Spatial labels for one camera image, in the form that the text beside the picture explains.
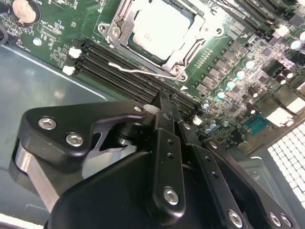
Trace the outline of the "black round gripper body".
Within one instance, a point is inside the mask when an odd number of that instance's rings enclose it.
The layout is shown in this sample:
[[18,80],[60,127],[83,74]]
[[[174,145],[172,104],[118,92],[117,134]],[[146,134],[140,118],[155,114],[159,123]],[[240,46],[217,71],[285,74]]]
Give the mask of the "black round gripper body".
[[[179,161],[174,153],[156,156],[133,153],[67,190],[55,204],[47,229],[160,229],[149,215],[154,164],[161,174],[177,179],[172,166]],[[183,168],[186,211],[175,229],[220,229],[220,218],[204,183]]]

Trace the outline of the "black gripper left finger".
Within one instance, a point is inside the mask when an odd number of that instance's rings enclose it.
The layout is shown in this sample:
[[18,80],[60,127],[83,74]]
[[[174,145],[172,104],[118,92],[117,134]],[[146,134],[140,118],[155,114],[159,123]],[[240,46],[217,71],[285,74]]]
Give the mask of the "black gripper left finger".
[[12,163],[17,179],[32,187],[51,213],[70,188],[133,153],[174,153],[177,179],[154,164],[151,217],[182,217],[186,200],[181,141],[170,111],[171,94],[150,104],[134,100],[33,108],[21,118]]

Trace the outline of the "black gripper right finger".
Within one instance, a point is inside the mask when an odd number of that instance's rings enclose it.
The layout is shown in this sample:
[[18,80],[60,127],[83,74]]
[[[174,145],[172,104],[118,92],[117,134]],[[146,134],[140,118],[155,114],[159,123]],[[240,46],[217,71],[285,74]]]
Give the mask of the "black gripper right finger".
[[180,99],[171,95],[170,111],[183,155],[207,187],[214,209],[208,215],[220,229],[297,229],[293,217],[216,141],[201,144],[181,118]]

